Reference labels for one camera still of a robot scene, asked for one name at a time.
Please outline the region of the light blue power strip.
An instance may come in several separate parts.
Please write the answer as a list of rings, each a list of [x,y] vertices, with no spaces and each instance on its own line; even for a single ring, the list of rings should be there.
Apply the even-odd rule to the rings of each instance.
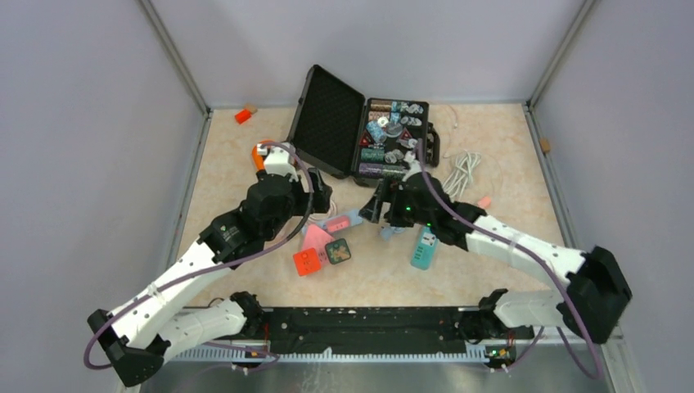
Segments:
[[[352,228],[354,226],[360,225],[364,222],[363,218],[359,215],[358,209],[348,210],[343,214],[335,215],[327,219],[318,221],[316,225],[323,231],[333,234],[339,231],[345,230],[347,228]]]

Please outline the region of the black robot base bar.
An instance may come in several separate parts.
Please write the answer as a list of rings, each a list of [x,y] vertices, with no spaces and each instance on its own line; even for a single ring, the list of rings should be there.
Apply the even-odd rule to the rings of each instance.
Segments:
[[[490,311],[440,307],[277,307],[265,309],[234,342],[259,341],[275,354],[461,354],[486,340],[533,339],[531,327],[505,327]]]

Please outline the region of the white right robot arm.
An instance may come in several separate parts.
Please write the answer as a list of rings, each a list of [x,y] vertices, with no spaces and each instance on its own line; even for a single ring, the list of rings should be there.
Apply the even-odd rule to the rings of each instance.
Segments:
[[[552,327],[601,345],[633,298],[611,251],[581,251],[523,233],[479,206],[452,201],[419,165],[401,178],[380,180],[359,214],[375,224],[421,225],[445,245],[499,260],[548,285],[545,291],[497,289],[480,300],[480,327],[490,337],[516,327]]]

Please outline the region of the pink triangular power strip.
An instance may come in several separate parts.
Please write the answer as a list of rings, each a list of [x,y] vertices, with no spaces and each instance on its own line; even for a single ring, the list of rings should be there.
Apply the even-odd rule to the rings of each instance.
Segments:
[[[300,250],[306,251],[308,249],[314,249],[322,264],[330,264],[326,253],[326,245],[333,241],[335,241],[335,238],[330,233],[316,224],[310,224],[306,228]]]

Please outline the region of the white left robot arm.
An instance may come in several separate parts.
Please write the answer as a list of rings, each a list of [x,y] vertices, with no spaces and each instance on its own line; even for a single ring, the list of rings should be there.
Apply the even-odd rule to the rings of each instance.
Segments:
[[[92,348],[99,345],[109,360],[104,367],[113,368],[124,386],[137,386],[183,351],[220,337],[259,334],[264,312],[247,291],[215,306],[179,313],[238,266],[289,242],[300,226],[273,246],[266,245],[291,218],[306,220],[330,206],[331,188],[290,143],[261,143],[257,152],[264,167],[237,208],[214,218],[177,262],[131,300],[88,317],[93,335],[83,353],[87,368],[99,368],[90,360]]]

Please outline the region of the red cube socket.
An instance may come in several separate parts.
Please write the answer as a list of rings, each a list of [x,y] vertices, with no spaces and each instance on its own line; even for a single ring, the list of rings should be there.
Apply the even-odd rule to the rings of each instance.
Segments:
[[[308,276],[322,269],[322,261],[315,248],[308,248],[295,253],[293,261],[300,277]]]

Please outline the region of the small pink plug adapter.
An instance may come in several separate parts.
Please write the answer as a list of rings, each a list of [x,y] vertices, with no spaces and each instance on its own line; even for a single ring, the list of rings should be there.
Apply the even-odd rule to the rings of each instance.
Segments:
[[[484,196],[477,201],[477,206],[481,209],[488,209],[491,205],[492,199],[490,196]]]

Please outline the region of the teal power strip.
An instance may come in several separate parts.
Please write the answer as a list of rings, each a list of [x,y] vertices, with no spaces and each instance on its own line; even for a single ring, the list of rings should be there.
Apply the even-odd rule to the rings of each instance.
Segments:
[[[410,259],[410,265],[415,269],[428,270],[433,262],[439,239],[430,230],[423,226]]]

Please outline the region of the dark green cube socket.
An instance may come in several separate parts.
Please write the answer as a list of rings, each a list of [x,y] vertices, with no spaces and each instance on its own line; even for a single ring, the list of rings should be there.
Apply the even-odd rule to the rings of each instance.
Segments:
[[[325,245],[325,252],[330,264],[340,264],[352,257],[348,242],[344,238],[336,239]]]

